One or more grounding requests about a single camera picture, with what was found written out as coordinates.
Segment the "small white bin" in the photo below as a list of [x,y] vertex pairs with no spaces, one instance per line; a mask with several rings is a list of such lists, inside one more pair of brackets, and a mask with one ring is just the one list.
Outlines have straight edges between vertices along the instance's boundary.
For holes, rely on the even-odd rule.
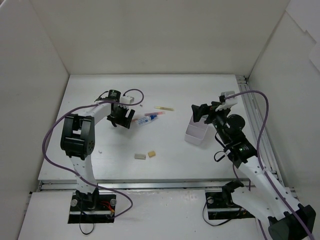
[[199,146],[205,138],[208,124],[205,124],[206,118],[202,117],[199,122],[194,122],[193,116],[185,131],[184,140],[188,143]]

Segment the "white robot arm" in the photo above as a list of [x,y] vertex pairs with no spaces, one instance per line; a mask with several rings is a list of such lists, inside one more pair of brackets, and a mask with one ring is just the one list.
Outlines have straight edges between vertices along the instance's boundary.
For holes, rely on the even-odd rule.
[[[219,141],[224,147],[225,155],[261,193],[261,197],[257,197],[239,180],[234,180],[222,187],[222,197],[227,205],[237,204],[269,225],[268,231],[273,240],[302,240],[307,236],[307,232],[293,215],[293,211],[310,232],[314,227],[316,212],[310,205],[303,206],[286,192],[263,161],[259,162],[257,150],[242,132],[245,120],[236,114],[228,116],[230,108],[237,104],[237,99],[230,97],[234,94],[234,91],[223,92],[220,102],[213,101],[210,106],[191,106],[193,121],[198,122],[203,116],[207,116],[204,123],[213,124],[223,142]],[[291,209],[281,200],[279,193]]]
[[[116,101],[119,104],[104,103],[107,100]],[[95,148],[95,125],[107,117],[113,126],[120,125],[129,129],[135,113],[131,110],[126,117],[128,108],[122,104],[132,104],[134,98],[121,96],[121,93],[116,90],[109,90],[108,97],[99,97],[96,101],[101,104],[65,117],[60,142],[62,150],[70,157],[74,170],[94,185],[97,181],[93,173],[91,153]],[[99,200],[99,191],[96,187],[86,184],[79,176],[76,176],[75,194],[82,200],[84,207],[94,209]]]

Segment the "wooden block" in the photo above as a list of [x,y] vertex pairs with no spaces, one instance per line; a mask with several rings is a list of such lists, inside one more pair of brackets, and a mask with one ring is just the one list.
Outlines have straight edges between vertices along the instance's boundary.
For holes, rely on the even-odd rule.
[[156,155],[156,152],[155,152],[155,151],[150,151],[150,152],[148,152],[149,158],[152,158],[152,157],[154,157],[155,155]]
[[146,155],[136,153],[136,154],[134,155],[134,159],[145,160],[145,159],[146,159]]

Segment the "white plastic clip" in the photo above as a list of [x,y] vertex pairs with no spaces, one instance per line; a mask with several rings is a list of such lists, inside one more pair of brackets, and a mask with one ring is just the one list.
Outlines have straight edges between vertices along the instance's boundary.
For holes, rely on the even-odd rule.
[[128,106],[126,105],[122,105],[122,104],[132,104],[135,101],[135,98],[132,96],[121,96],[120,97],[120,101],[119,101],[119,105],[125,109],[128,108]]
[[224,156],[228,156],[231,153],[231,151],[228,149],[227,151],[225,151]]
[[[235,94],[235,91],[225,91],[221,93],[221,96],[224,96],[225,98],[228,96],[232,96]],[[225,102],[223,102],[220,106],[218,106],[215,111],[220,111],[224,109],[230,109],[232,106],[236,105],[238,103],[237,97],[232,97],[229,99],[226,99]]]

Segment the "red wire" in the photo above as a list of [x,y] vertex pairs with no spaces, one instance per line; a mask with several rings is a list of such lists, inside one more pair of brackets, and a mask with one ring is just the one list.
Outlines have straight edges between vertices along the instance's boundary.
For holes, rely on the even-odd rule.
[[101,205],[107,207],[111,212],[113,212],[114,210],[112,209],[112,207],[110,206],[110,203],[108,201],[101,201],[100,203]]

